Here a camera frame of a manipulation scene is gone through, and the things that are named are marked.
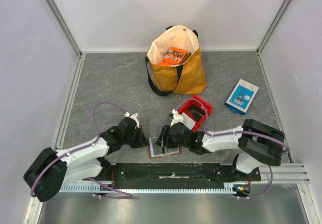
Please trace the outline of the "blue white box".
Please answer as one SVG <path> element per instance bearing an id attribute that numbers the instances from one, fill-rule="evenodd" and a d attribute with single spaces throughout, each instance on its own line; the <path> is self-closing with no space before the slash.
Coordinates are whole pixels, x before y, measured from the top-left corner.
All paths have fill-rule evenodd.
<path id="1" fill-rule="evenodd" d="M 258 90 L 259 87 L 239 79 L 224 102 L 224 106 L 235 113 L 245 115 Z"/>

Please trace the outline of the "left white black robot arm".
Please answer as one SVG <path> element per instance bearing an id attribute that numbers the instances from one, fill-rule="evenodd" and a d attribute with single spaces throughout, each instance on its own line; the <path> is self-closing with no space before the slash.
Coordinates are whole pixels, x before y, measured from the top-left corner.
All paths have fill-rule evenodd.
<path id="1" fill-rule="evenodd" d="M 25 172 L 23 179 L 30 195 L 45 202 L 59 190 L 89 177 L 106 180 L 111 174 L 105 156 L 123 145 L 141 148 L 148 145 L 137 114 L 126 114 L 117 126 L 101 132 L 98 137 L 72 148 L 55 151 L 45 148 Z"/>

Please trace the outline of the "red plastic bin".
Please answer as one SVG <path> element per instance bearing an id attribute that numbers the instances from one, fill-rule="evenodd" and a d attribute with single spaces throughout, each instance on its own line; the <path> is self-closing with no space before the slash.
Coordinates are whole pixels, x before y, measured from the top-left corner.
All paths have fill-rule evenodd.
<path id="1" fill-rule="evenodd" d="M 206 117 L 207 118 L 203 118 L 201 121 L 196 122 L 195 119 L 191 116 L 191 114 L 188 111 L 188 109 L 192 105 L 197 105 L 197 106 L 203 107 L 204 110 L 206 111 Z M 192 118 L 196 122 L 195 127 L 192 129 L 193 132 L 196 132 L 203 123 L 205 125 L 207 125 L 208 117 L 210 116 L 210 114 L 211 114 L 211 112 L 213 110 L 213 106 L 211 106 L 210 104 L 208 104 L 206 101 L 204 101 L 203 99 L 201 99 L 197 95 L 193 95 L 191 98 L 186 99 L 182 103 L 180 103 L 177 106 L 176 110 L 180 114 L 186 113 L 190 118 Z"/>

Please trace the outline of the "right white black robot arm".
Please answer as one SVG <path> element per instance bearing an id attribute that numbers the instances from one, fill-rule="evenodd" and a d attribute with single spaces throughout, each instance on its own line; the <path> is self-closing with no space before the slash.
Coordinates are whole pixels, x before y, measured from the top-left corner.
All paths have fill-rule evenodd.
<path id="1" fill-rule="evenodd" d="M 243 180 L 261 165 L 279 166 L 283 153 L 290 151 L 284 142 L 285 134 L 253 119 L 243 125 L 224 131 L 193 131 L 183 120 L 173 120 L 165 125 L 156 139 L 160 147 L 185 147 L 197 154 L 209 154 L 220 150 L 240 149 L 230 168 L 235 180 Z"/>

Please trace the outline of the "brown leather card holder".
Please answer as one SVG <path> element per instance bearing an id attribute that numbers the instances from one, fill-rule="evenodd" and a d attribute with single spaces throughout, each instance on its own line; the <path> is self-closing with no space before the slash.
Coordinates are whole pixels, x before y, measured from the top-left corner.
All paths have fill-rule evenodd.
<path id="1" fill-rule="evenodd" d="M 167 148 L 167 147 L 160 147 L 156 144 L 158 137 L 152 137 L 149 139 L 149 146 L 148 146 L 148 157 L 150 159 L 158 159 L 173 155 L 180 154 L 181 148 Z"/>

